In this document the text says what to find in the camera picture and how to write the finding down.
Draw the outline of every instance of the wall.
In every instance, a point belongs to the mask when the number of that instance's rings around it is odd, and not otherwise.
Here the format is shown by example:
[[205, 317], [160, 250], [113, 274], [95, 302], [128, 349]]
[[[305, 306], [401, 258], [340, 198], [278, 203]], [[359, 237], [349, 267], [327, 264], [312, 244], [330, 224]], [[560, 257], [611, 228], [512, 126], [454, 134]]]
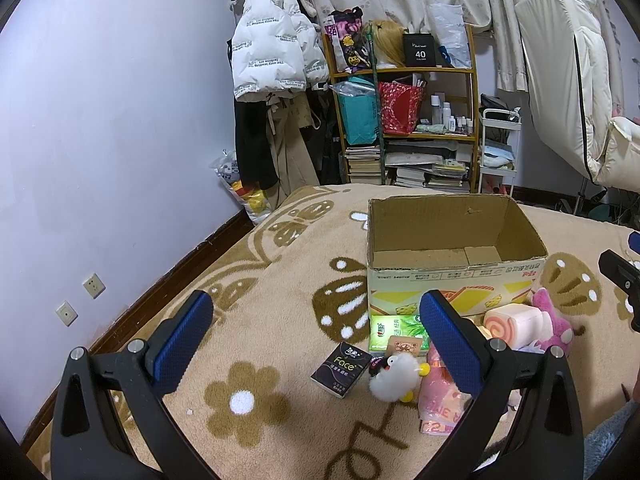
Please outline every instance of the wall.
[[[612, 23], [616, 26], [620, 40], [623, 82], [625, 90], [625, 115], [629, 118], [640, 116], [638, 109], [638, 67], [632, 58], [640, 59], [640, 41], [633, 32], [614, 0], [607, 0]], [[559, 155], [543, 144], [531, 120], [529, 95], [523, 92], [501, 92], [497, 90], [494, 40], [476, 38], [478, 61], [478, 86], [480, 93], [500, 96], [510, 107], [521, 106], [523, 110], [522, 148], [520, 150], [520, 171], [516, 185], [546, 189], [558, 193], [576, 195], [580, 191], [582, 176]], [[587, 196], [595, 194], [600, 187], [589, 184]]]
[[22, 0], [0, 34], [0, 413], [17, 438], [68, 352], [238, 211], [208, 167], [234, 144], [233, 29], [228, 0]]

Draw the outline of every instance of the white cart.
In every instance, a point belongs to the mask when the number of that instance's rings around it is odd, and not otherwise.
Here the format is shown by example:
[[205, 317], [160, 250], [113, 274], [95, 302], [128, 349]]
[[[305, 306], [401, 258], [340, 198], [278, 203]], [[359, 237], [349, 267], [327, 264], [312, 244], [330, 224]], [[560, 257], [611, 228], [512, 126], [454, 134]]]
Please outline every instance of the white cart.
[[[504, 120], [498, 119], [487, 119], [487, 114], [494, 115], [500, 114], [504, 115]], [[516, 114], [518, 118], [518, 122], [515, 123], [513, 121], [509, 121], [509, 116], [511, 114]], [[507, 177], [511, 179], [511, 190], [509, 192], [509, 196], [513, 196], [513, 185], [515, 184], [516, 174], [518, 173], [518, 159], [520, 155], [520, 130], [522, 129], [522, 122], [520, 115], [516, 112], [511, 112], [510, 110], [498, 110], [495, 108], [488, 108], [484, 112], [482, 112], [482, 117], [480, 117], [480, 122], [482, 123], [482, 144], [480, 144], [480, 181], [478, 192], [482, 193], [482, 176], [483, 175], [496, 175], [501, 177]], [[513, 161], [513, 169], [507, 170], [503, 168], [488, 168], [484, 165], [484, 147], [486, 145], [486, 129], [487, 128], [501, 128], [503, 130], [509, 130], [510, 132], [518, 132], [518, 142], [516, 144], [516, 149], [514, 150], [515, 160]]]

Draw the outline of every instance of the yellow shelf frame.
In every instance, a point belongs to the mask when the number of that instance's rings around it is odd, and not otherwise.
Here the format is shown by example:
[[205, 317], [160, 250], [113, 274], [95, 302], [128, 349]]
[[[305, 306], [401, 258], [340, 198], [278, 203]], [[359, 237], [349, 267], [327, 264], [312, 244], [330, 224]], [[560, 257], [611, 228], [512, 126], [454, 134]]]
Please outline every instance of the yellow shelf frame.
[[[458, 140], [461, 142], [473, 142], [474, 150], [471, 161], [471, 169], [470, 169], [470, 178], [469, 184], [471, 187], [471, 192], [478, 192], [479, 182], [479, 164], [478, 164], [478, 132], [480, 131], [480, 95], [478, 91], [478, 67], [476, 66], [476, 46], [474, 44], [473, 31], [470, 25], [465, 25], [466, 28], [466, 37], [469, 44], [469, 53], [471, 54], [471, 69], [467, 68], [446, 68], [446, 67], [400, 67], [400, 68], [381, 68], [378, 69], [378, 74], [385, 73], [420, 73], [420, 72], [439, 72], [439, 73], [450, 73], [450, 74], [463, 74], [465, 75], [465, 85], [466, 85], [466, 97], [463, 96], [449, 96], [450, 102], [462, 102], [466, 103], [467, 109], [467, 117], [472, 116], [474, 118], [474, 135], [471, 136], [447, 136], [447, 135], [437, 135], [437, 134], [410, 134], [408, 136], [396, 136], [396, 135], [387, 135], [385, 134], [384, 139], [422, 139], [422, 140], [431, 140], [431, 139], [447, 139], [447, 140]], [[372, 75], [373, 70], [358, 70], [353, 74], [348, 72], [338, 72], [337, 65], [335, 62], [334, 48], [329, 41], [329, 38], [326, 34], [322, 34], [322, 43], [324, 44], [324, 54], [326, 56], [327, 63], [329, 65], [329, 76], [332, 84], [336, 84], [340, 79], [344, 79], [350, 75]], [[344, 162], [344, 171], [347, 175], [347, 179], [350, 177], [349, 172], [349, 163], [347, 158], [344, 156], [346, 154], [347, 148], [347, 140], [346, 134], [344, 131], [344, 124], [342, 122], [342, 115], [340, 114], [340, 101], [338, 101], [338, 95], [335, 92], [334, 101], [335, 101], [335, 110], [338, 118], [338, 131], [340, 132], [340, 146], [342, 148], [342, 158]]]

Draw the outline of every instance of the beige pants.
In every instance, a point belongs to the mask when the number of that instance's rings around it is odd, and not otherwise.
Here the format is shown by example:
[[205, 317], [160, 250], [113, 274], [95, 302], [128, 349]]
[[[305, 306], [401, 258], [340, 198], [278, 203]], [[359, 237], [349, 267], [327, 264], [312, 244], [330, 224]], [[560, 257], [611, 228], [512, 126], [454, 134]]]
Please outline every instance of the beige pants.
[[290, 102], [287, 105], [273, 105], [267, 111], [267, 139], [280, 179], [278, 184], [265, 192], [273, 208], [280, 206], [298, 188], [320, 184]]

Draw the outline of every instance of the pink packaging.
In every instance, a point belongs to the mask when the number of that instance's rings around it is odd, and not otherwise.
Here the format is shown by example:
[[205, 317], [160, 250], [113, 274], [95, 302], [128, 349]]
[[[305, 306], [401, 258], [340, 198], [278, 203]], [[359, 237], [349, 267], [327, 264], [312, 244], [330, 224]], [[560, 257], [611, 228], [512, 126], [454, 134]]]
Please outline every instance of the pink packaging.
[[431, 365], [431, 371], [422, 378], [418, 395], [420, 432], [448, 435], [465, 411], [465, 398], [433, 344], [429, 348], [427, 362]]

